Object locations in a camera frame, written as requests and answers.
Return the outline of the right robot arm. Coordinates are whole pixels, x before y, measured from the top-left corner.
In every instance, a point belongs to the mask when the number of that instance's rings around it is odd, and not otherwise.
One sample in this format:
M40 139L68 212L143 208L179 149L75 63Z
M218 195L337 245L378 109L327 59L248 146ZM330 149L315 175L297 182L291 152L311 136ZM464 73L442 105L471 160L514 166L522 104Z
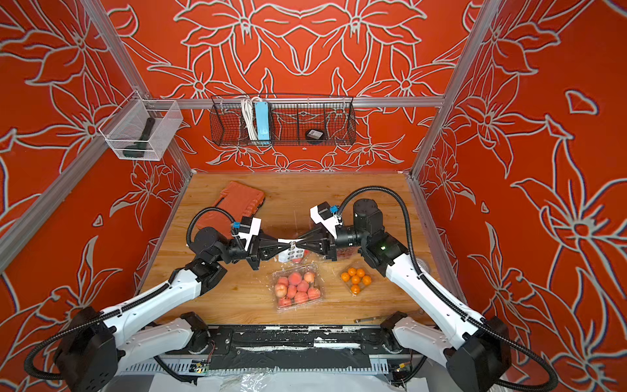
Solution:
M407 241L401 243L385 231L377 203L364 199L367 192L382 192L401 208ZM318 204L310 218L323 232L322 245L313 252L336 259L341 248L359 248L364 261L383 277L400 287L436 323L428 328L409 316L387 319L388 328L401 347L423 354L447 369L463 391L488 391L498 385L517 391L552 391L558 375L547 360L509 337L507 325L499 318L487 320L445 289L423 268L414 253L411 219L403 199L382 186L366 186L349 194L339 206ZM536 362L548 379L539 385L508 382L505 373L517 351Z

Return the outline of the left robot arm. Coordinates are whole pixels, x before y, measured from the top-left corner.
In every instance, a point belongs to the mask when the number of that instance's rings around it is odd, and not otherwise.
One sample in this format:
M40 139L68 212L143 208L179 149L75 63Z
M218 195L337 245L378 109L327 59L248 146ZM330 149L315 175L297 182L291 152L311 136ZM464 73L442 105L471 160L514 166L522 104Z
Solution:
M63 381L72 391L98 391L132 358L131 340L146 326L181 304L201 297L225 277L225 265L247 261L254 270L261 261L288 249L261 230L255 217L235 218L218 207L199 211L186 230L194 259L170 278L130 300L100 312L80 311L64 331L40 342L27 354L24 370L40 380Z

